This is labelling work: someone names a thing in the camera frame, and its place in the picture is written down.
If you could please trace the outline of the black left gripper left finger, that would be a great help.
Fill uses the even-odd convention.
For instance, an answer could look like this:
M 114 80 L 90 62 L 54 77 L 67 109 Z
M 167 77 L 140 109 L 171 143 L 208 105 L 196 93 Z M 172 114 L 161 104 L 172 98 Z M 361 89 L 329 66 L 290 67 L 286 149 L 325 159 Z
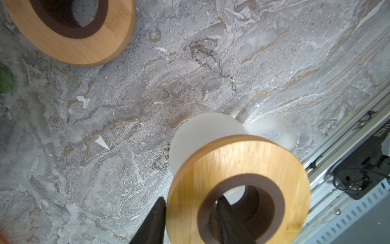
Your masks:
M 163 244 L 166 226 L 166 201 L 159 197 L 129 244 Z

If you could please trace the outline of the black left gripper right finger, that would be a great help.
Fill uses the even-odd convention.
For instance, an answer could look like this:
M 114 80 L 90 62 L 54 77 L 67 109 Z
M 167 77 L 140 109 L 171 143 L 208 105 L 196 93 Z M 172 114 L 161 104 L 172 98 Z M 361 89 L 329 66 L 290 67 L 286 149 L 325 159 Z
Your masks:
M 221 244 L 255 244 L 245 225 L 239 220 L 228 200 L 222 195 L 217 201 L 217 222 Z

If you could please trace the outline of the wooden ring dripper stand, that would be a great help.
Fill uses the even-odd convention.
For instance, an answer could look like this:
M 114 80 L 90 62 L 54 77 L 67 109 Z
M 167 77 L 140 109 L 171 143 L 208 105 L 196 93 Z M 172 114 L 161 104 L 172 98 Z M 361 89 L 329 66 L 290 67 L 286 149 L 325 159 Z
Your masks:
M 306 222 L 310 181 L 287 149 L 258 136 L 235 135 L 194 152 L 174 175 L 166 227 L 172 244 L 217 244 L 216 202 L 244 186 L 233 210 L 257 244 L 290 244 Z

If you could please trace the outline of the frosted white mug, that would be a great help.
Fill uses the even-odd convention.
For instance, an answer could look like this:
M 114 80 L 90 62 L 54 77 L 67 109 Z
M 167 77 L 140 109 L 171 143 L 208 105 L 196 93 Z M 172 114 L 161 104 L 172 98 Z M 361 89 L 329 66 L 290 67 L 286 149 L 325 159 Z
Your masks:
M 177 176 L 185 161 L 206 144 L 228 136 L 253 135 L 281 131 L 282 134 L 272 139 L 275 144 L 291 150 L 297 143 L 294 129 L 279 117 L 256 121 L 248 126 L 223 113 L 205 113 L 198 115 L 176 132 L 171 142 L 169 164 L 173 176 Z

